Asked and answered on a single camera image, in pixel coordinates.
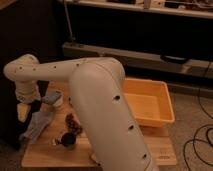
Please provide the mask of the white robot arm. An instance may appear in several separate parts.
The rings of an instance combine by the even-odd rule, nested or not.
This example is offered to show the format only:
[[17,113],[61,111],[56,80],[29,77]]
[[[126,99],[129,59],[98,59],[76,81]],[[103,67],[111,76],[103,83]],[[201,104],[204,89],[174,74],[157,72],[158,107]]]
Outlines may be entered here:
[[125,71],[108,57],[39,63],[23,55],[5,65],[19,101],[34,100],[36,82],[68,84],[71,104],[103,171],[159,171],[123,94]]

